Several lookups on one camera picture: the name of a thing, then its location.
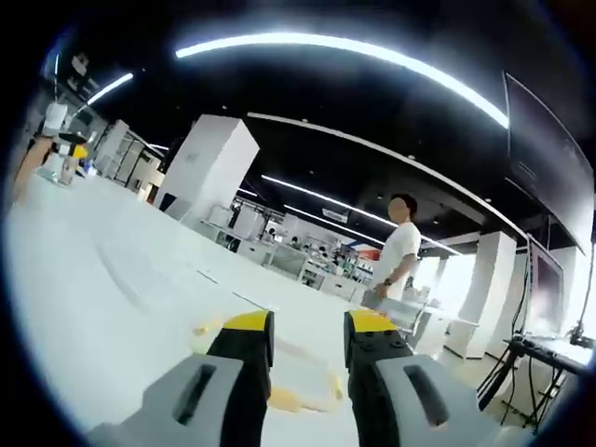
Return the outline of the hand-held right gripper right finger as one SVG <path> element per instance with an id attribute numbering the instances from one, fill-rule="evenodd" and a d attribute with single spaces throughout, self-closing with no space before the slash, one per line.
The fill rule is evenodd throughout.
<path id="1" fill-rule="evenodd" d="M 415 355 L 397 327 L 372 310 L 344 318 L 347 392 L 359 445 L 528 446 L 533 434 L 499 425 L 475 391 L 427 355 Z"/>

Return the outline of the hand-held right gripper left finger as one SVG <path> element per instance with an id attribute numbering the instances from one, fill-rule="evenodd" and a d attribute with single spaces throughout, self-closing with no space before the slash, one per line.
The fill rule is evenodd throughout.
<path id="1" fill-rule="evenodd" d="M 237 315 L 207 353 L 182 360 L 145 389 L 142 406 L 119 424 L 102 423 L 91 446 L 258 446 L 274 358 L 275 315 Z"/>

